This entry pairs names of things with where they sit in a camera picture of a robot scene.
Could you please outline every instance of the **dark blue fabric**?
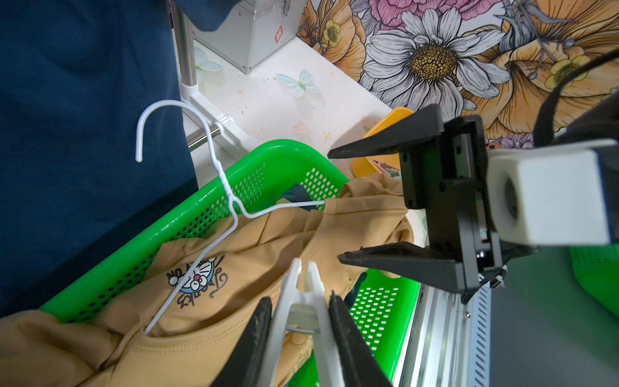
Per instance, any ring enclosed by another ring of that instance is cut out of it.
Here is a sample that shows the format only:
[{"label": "dark blue fabric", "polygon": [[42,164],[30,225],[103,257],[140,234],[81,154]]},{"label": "dark blue fabric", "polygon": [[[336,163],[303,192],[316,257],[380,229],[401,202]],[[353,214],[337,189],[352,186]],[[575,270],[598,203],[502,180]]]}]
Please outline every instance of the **dark blue fabric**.
[{"label": "dark blue fabric", "polygon": [[[179,3],[215,29],[235,2]],[[165,0],[7,1],[0,52],[6,315],[39,307],[197,184],[178,108],[150,116],[134,160],[142,110],[180,97]]]}]

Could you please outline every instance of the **yellow object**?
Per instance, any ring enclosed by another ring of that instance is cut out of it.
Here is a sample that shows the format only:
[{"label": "yellow object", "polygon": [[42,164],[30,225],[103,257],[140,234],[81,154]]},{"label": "yellow object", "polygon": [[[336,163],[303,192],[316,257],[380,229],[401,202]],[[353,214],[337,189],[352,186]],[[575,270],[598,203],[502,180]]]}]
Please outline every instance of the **yellow object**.
[{"label": "yellow object", "polygon": [[[363,138],[370,137],[384,128],[388,128],[398,121],[413,114],[413,111],[406,108],[395,108],[385,118],[383,118],[378,124],[376,124],[370,131],[368,131]],[[382,155],[371,157],[357,157],[352,159],[350,169],[355,177],[370,176],[376,172],[382,172],[389,174],[386,169],[397,170],[400,172],[400,156],[396,153],[394,155]]]}]

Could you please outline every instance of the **butterfly decoration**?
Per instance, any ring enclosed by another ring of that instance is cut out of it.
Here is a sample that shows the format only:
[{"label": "butterfly decoration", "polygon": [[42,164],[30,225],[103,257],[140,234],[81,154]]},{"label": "butterfly decoration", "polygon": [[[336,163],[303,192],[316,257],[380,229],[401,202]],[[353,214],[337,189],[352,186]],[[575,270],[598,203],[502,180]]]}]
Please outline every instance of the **butterfly decoration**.
[{"label": "butterfly decoration", "polygon": [[198,47],[194,47],[194,57],[196,59],[196,78],[197,83],[201,83],[204,80],[203,71],[221,71],[222,65],[215,62],[209,62],[206,53],[200,50]]},{"label": "butterfly decoration", "polygon": [[292,95],[295,98],[301,98],[306,91],[314,94],[320,94],[320,90],[313,84],[311,74],[307,69],[301,70],[299,80],[294,80],[284,74],[276,74],[277,80],[284,86],[292,88]]}]

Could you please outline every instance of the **white wire hanger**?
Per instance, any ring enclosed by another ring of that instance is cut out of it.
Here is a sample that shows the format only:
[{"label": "white wire hanger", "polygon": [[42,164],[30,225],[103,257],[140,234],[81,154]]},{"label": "white wire hanger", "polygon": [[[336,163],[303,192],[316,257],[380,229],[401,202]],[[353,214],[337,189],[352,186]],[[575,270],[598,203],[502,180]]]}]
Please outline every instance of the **white wire hanger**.
[{"label": "white wire hanger", "polygon": [[[202,123],[202,125],[204,127],[204,130],[206,132],[206,136],[207,136],[208,141],[209,141],[209,152],[210,152],[210,157],[211,157],[211,159],[213,161],[213,166],[217,170],[217,174],[218,174],[219,178],[222,181],[223,189],[226,192],[226,196],[228,197],[228,210],[230,211],[230,214],[232,215],[232,218],[234,219],[234,223],[232,224],[232,226],[228,230],[226,230],[223,234],[221,234],[221,236],[219,236],[217,239],[215,239],[213,242],[211,242],[208,246],[206,246],[204,248],[204,250],[202,250],[202,253],[191,264],[191,266],[189,267],[189,269],[187,270],[187,272],[185,273],[183,278],[181,278],[178,281],[177,285],[172,290],[172,293],[170,294],[170,296],[168,296],[168,298],[165,300],[165,302],[163,303],[161,308],[159,308],[159,311],[155,314],[155,316],[152,318],[150,323],[146,326],[146,328],[144,329],[144,334],[148,334],[151,331],[151,329],[155,326],[155,324],[157,324],[157,321],[159,321],[159,319],[163,315],[163,312],[165,312],[165,310],[168,308],[168,306],[170,306],[170,304],[172,303],[172,301],[174,300],[174,298],[176,297],[178,292],[181,290],[181,288],[184,286],[184,284],[188,280],[190,280],[191,273],[193,272],[193,270],[195,270],[195,268],[200,263],[200,261],[202,261],[204,256],[210,250],[212,250],[213,247],[217,246],[217,244],[219,244],[219,242],[221,242],[223,239],[225,239],[228,235],[230,235],[236,229],[236,226],[238,226],[238,216],[237,216],[236,211],[234,209],[234,203],[236,203],[238,205],[238,207],[241,209],[241,213],[245,217],[247,217],[249,219],[257,218],[259,216],[262,216],[264,214],[268,214],[269,212],[272,212],[272,211],[274,211],[276,209],[280,209],[280,208],[319,206],[321,204],[324,204],[324,200],[310,201],[310,202],[297,202],[297,203],[281,203],[281,204],[276,204],[274,206],[271,206],[271,207],[269,207],[267,209],[264,209],[262,211],[259,211],[259,212],[253,213],[253,214],[248,213],[245,210],[245,206],[241,202],[241,199],[236,197],[234,195],[234,193],[232,192],[232,188],[230,187],[230,184],[228,182],[228,178],[226,177],[226,174],[223,171],[222,164],[219,162],[219,160],[217,160],[217,157],[215,156],[215,147],[213,146],[213,138],[210,135],[208,120],[206,119],[206,117],[198,109],[194,108],[192,105],[188,105],[187,103],[184,103],[184,102],[181,102],[181,101],[161,100],[161,101],[157,101],[155,103],[152,103],[146,109],[144,109],[144,111],[140,115],[139,120],[137,121],[137,131],[136,131],[136,161],[137,162],[139,162],[139,163],[142,162],[142,145],[144,143],[144,125],[146,124],[146,120],[148,119],[148,117],[150,116],[150,114],[153,111],[155,111],[155,110],[157,110],[157,109],[159,109],[161,107],[164,107],[164,106],[176,106],[176,107],[187,109],[191,113],[194,113],[200,119],[200,122]],[[221,123],[219,123],[218,121],[214,121],[213,124],[216,125],[219,128],[219,130],[223,129]]]}]

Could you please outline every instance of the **white daisy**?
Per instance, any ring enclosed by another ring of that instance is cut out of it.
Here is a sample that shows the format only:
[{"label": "white daisy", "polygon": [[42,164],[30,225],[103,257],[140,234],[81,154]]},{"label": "white daisy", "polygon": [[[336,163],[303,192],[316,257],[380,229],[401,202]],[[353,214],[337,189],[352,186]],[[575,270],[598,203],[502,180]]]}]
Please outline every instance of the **white daisy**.
[{"label": "white daisy", "polygon": [[501,30],[458,37],[462,17],[456,8],[440,19],[433,9],[425,11],[423,18],[405,12],[402,21],[406,32],[382,30],[370,38],[365,48],[369,60],[360,80],[391,107],[417,111],[439,103],[443,118],[451,120],[465,109],[476,109],[459,87],[478,97],[494,98],[499,94],[494,84],[509,80],[508,71],[471,58],[498,44],[505,35]]}]

